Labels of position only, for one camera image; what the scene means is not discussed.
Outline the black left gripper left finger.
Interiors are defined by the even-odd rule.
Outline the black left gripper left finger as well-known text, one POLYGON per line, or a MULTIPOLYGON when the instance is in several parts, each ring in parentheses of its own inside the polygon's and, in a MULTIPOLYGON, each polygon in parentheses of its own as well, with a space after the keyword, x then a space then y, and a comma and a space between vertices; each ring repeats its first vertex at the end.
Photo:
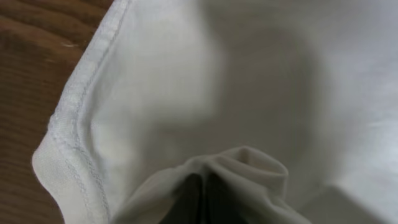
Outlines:
POLYGON ((190 174, 181 185, 175 203, 159 224, 200 224, 202 199, 202 177, 190 174))

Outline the white t-shirt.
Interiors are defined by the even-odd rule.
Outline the white t-shirt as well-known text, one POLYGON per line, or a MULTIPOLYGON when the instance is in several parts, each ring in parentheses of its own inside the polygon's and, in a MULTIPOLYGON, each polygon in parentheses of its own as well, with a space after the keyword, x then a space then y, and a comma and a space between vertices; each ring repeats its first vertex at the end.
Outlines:
POLYGON ((211 172, 249 223, 396 223, 397 2, 115 1, 32 165, 65 223, 211 172))

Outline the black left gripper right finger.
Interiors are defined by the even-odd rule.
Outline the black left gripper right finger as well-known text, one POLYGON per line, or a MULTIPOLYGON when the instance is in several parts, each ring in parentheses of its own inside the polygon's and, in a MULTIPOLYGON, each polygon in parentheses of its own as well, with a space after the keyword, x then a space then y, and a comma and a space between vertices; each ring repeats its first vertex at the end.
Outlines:
POLYGON ((205 185, 205 223, 248 224, 228 185, 215 173, 208 176, 205 185))

